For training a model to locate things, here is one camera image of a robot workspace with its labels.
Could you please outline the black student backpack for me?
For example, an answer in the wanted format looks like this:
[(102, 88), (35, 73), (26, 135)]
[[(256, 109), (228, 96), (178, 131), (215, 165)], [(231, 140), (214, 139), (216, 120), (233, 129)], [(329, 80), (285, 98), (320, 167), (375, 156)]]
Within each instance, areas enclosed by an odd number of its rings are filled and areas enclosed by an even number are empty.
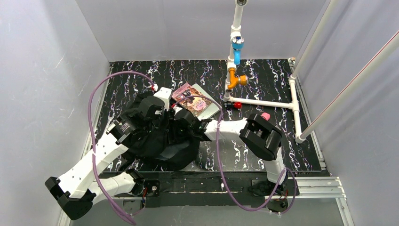
[(115, 121), (110, 131), (127, 151), (127, 161), (143, 161), (151, 167), (181, 170), (194, 161), (200, 143), (206, 141), (205, 123), (190, 111), (175, 111), (171, 104), (147, 91), (139, 94)]

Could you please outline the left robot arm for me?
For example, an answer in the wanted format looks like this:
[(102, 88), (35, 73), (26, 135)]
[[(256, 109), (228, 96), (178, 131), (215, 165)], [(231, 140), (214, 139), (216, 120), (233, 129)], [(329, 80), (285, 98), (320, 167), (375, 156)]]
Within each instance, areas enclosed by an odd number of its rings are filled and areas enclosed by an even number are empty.
[(153, 160), (165, 151), (171, 97), (170, 92), (160, 90), (143, 98), (137, 107), (117, 118), (99, 140), (92, 139), (91, 150), (76, 165), (46, 180), (45, 186), (71, 220), (108, 200), (122, 219), (132, 223), (131, 215), (114, 201), (114, 196), (131, 194), (144, 199), (148, 192), (145, 179), (133, 169), (107, 179), (99, 175), (120, 155)]

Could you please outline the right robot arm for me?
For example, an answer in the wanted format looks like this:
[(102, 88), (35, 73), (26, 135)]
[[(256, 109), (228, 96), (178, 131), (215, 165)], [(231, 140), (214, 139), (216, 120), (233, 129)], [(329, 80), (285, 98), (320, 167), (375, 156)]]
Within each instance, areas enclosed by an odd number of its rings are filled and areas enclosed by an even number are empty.
[(241, 140), (257, 157), (265, 161), (267, 179), (282, 185), (287, 172), (282, 158), (283, 134), (258, 113), (237, 121), (199, 120), (187, 110), (179, 110), (174, 122), (200, 141)]

